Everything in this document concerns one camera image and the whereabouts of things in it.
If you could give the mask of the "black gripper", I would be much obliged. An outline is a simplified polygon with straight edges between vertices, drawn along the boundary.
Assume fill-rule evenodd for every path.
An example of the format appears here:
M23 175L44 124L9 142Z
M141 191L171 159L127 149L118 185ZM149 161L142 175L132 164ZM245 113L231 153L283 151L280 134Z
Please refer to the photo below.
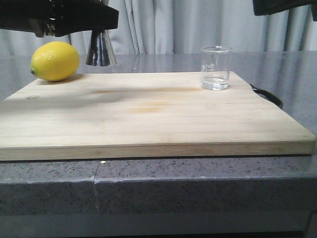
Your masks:
M65 36L81 31L118 27L119 11L99 0L2 0L0 28Z

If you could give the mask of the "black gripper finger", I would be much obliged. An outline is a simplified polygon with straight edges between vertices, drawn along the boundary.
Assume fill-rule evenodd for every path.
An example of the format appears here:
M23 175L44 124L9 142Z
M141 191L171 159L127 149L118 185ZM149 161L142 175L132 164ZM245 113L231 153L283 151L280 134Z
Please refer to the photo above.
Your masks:
M314 0L252 0L254 15L271 15L296 7L314 4Z

